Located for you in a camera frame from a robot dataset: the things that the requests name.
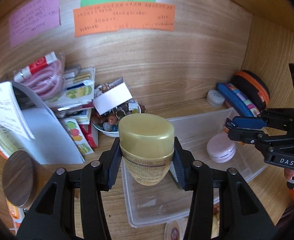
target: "gold jar lid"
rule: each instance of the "gold jar lid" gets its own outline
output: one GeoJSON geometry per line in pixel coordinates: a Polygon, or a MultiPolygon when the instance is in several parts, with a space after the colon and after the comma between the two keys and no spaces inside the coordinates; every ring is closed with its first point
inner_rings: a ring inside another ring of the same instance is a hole
{"type": "Polygon", "coordinates": [[[161,158],[174,150],[174,127],[153,114],[130,114],[119,122],[120,145],[141,158],[161,158]]]}

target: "open notebook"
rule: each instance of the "open notebook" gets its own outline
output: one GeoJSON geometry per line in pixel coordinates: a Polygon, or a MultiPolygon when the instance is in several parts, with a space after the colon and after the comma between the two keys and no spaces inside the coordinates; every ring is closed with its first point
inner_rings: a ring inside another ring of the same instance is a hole
{"type": "Polygon", "coordinates": [[[0,125],[40,164],[83,163],[73,140],[54,113],[29,88],[0,83],[0,125]]]}

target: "pink rope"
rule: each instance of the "pink rope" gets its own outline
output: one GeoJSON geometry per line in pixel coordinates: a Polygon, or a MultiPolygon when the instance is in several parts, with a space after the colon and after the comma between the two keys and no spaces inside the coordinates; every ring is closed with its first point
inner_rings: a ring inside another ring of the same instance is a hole
{"type": "Polygon", "coordinates": [[[57,61],[36,72],[22,84],[33,90],[42,100],[52,98],[63,87],[62,63],[57,61]]]}

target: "pink sticky note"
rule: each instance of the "pink sticky note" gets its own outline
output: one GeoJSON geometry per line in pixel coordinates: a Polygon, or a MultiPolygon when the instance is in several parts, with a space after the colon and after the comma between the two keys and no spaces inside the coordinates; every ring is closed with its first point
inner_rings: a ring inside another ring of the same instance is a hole
{"type": "Polygon", "coordinates": [[[60,25],[60,0],[32,0],[9,17],[11,48],[60,25]]]}

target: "das logo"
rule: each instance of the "das logo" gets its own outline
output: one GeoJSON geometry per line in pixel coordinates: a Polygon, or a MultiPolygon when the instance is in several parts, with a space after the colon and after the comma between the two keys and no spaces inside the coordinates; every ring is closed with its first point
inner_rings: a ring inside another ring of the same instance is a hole
{"type": "Polygon", "coordinates": [[[294,164],[294,161],[289,161],[289,160],[285,160],[285,159],[281,158],[280,163],[288,164],[288,165],[293,165],[294,164]]]}

